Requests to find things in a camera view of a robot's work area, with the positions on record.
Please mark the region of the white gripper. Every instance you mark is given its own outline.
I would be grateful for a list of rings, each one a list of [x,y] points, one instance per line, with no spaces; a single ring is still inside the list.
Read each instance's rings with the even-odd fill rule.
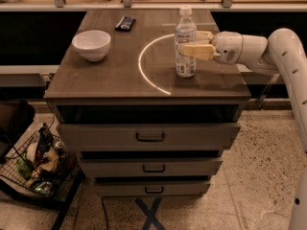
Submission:
[[[243,48],[243,36],[233,32],[213,35],[209,31],[197,31],[196,42],[201,45],[185,44],[181,47],[181,53],[190,58],[234,64],[239,60]]]

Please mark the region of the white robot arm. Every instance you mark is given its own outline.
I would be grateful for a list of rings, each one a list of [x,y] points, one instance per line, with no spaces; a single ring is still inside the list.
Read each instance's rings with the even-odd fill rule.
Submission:
[[[243,64],[258,74],[279,74],[286,85],[301,143],[307,152],[307,57],[294,31],[281,28],[269,37],[199,31],[198,39],[181,45],[179,51],[196,59]]]

